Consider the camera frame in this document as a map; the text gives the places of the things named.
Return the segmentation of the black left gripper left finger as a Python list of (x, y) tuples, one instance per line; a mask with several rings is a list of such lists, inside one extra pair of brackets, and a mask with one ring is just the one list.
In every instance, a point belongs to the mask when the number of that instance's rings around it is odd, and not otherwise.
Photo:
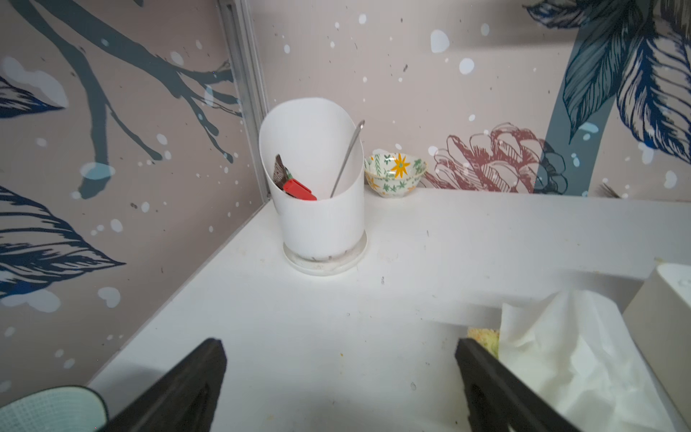
[(207, 338), (102, 431), (209, 431), (227, 368), (222, 342)]

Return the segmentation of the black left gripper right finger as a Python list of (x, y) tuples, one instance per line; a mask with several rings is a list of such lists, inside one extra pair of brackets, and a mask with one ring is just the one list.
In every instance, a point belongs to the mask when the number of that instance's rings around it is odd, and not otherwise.
[(477, 341), (460, 339), (455, 359), (464, 381), (471, 430), (579, 431)]

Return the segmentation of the white tissue box base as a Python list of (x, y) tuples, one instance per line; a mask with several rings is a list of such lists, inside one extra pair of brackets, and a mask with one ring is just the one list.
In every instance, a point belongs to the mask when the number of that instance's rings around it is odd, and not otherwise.
[(634, 343), (690, 423), (690, 267), (660, 264), (624, 311)]

